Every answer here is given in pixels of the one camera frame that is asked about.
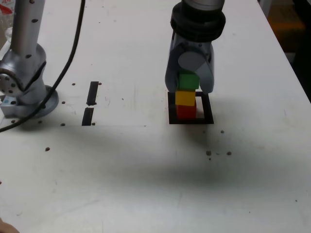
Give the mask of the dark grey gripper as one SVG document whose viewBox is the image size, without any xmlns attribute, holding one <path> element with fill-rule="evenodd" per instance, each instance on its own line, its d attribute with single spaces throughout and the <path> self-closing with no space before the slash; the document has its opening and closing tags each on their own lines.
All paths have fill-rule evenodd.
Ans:
<svg viewBox="0 0 311 233">
<path fill-rule="evenodd" d="M 169 92 L 176 92 L 179 84 L 179 72 L 195 74 L 199 77 L 203 93 L 211 93 L 214 88 L 214 50 L 211 42 L 192 42 L 172 34 L 170 54 L 165 74 L 165 84 Z"/>
</svg>

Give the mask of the person's hand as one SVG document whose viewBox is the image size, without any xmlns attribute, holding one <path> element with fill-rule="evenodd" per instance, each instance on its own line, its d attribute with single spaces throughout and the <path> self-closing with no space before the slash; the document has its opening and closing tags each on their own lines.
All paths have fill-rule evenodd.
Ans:
<svg viewBox="0 0 311 233">
<path fill-rule="evenodd" d="M 9 223 L 6 223 L 0 218 L 0 233 L 19 233 L 19 231 Z"/>
</svg>

